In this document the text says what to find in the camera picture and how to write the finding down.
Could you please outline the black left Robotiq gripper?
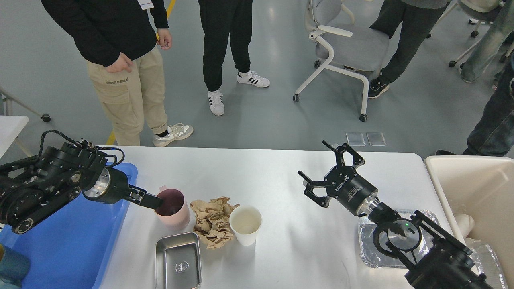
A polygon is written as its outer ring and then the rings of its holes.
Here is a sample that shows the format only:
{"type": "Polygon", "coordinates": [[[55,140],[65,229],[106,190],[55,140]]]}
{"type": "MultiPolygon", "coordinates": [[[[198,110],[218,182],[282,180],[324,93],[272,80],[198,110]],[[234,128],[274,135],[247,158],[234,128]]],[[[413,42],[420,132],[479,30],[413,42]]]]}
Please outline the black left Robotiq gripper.
{"type": "Polygon", "coordinates": [[[93,187],[82,193],[87,200],[105,204],[114,204],[124,199],[154,210],[163,204],[163,199],[130,185],[127,175],[112,167],[103,168],[93,187]]]}

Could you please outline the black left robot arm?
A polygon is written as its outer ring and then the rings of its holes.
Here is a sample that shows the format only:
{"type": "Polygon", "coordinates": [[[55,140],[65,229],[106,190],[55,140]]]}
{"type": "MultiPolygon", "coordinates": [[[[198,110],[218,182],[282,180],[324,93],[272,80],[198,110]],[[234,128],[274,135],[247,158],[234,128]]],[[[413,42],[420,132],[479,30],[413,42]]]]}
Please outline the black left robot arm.
{"type": "Polygon", "coordinates": [[[122,199],[152,209],[163,204],[158,196],[129,183],[115,168],[121,163],[116,155],[108,163],[110,147],[75,141],[58,130],[53,133],[65,139],[62,148],[40,147],[37,155],[0,168],[1,223],[15,234],[28,232],[79,194],[104,204],[122,199]]]}

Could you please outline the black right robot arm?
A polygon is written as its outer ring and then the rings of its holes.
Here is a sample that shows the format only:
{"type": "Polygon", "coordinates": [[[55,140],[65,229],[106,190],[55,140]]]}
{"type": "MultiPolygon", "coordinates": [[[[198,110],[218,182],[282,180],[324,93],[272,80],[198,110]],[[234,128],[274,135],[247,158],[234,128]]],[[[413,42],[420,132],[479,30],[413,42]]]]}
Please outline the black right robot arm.
{"type": "Polygon", "coordinates": [[[472,267],[472,251],[419,210],[409,218],[378,199],[378,189],[358,174],[365,159],[348,143],[333,147],[336,165],[321,181],[303,172],[304,194],[323,208],[336,199],[349,212],[376,224],[376,249],[400,260],[408,272],[406,280],[415,289],[489,289],[485,274],[472,267]]]}

